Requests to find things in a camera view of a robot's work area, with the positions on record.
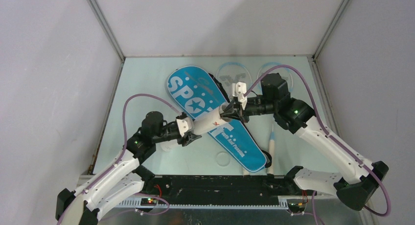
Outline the white shuttlecock tube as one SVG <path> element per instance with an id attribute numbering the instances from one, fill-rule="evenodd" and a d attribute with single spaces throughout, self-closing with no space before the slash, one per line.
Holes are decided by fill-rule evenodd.
<path id="1" fill-rule="evenodd" d="M 220 117 L 221 106 L 204 114 L 196 119 L 193 119 L 195 126 L 194 133 L 197 135 L 203 135 L 208 133 L 215 128 L 225 125 L 230 121 L 225 121 Z M 176 120 L 166 125 L 166 130 L 162 132 L 160 141 L 161 149 L 168 152 L 176 147 L 182 146 L 178 144 L 177 140 L 180 138 L 179 130 L 176 124 Z"/>

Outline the blue racket cover bag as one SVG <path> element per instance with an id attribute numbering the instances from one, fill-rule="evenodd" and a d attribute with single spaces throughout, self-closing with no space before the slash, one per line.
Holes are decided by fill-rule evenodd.
<path id="1" fill-rule="evenodd" d="M 248 172 L 265 168 L 267 157 L 246 126 L 239 120 L 221 118 L 229 98 L 212 74 L 197 66 L 182 67 L 170 74 L 166 88 L 193 119 L 194 134 L 209 134 Z"/>

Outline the clear plastic tube lid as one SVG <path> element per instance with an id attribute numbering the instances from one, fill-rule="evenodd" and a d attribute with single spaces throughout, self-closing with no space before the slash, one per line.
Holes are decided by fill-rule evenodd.
<path id="1" fill-rule="evenodd" d="M 227 167 L 230 164 L 231 157 L 227 152 L 219 152 L 216 155 L 216 163 L 221 167 Z"/>

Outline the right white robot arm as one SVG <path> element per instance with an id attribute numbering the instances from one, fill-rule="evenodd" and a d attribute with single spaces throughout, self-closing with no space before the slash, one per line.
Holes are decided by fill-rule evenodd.
<path id="1" fill-rule="evenodd" d="M 311 144 L 339 171 L 331 174 L 295 166 L 286 175 L 285 190 L 292 195 L 302 190 L 323 192 L 337 196 L 353 210 L 365 208 L 387 174 L 387 164 L 369 160 L 341 140 L 311 106 L 291 96 L 286 80 L 278 73 L 265 75 L 260 83 L 262 94 L 256 97 L 246 96 L 245 83 L 233 83 L 233 100 L 224 116 L 248 122 L 250 116 L 271 114 L 282 129 Z"/>

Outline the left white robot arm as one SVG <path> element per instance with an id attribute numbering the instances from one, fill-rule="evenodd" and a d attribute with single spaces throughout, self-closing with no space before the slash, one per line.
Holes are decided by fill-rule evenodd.
<path id="1" fill-rule="evenodd" d="M 128 139 L 119 155 L 103 172 L 73 191 L 62 190 L 57 198 L 56 219 L 60 225 L 96 225 L 117 204 L 132 194 L 149 194 L 155 181 L 146 175 L 134 176 L 156 150 L 156 144 L 176 140 L 186 146 L 208 132 L 202 119 L 185 113 L 167 123 L 162 113 L 149 112 L 138 131 Z"/>

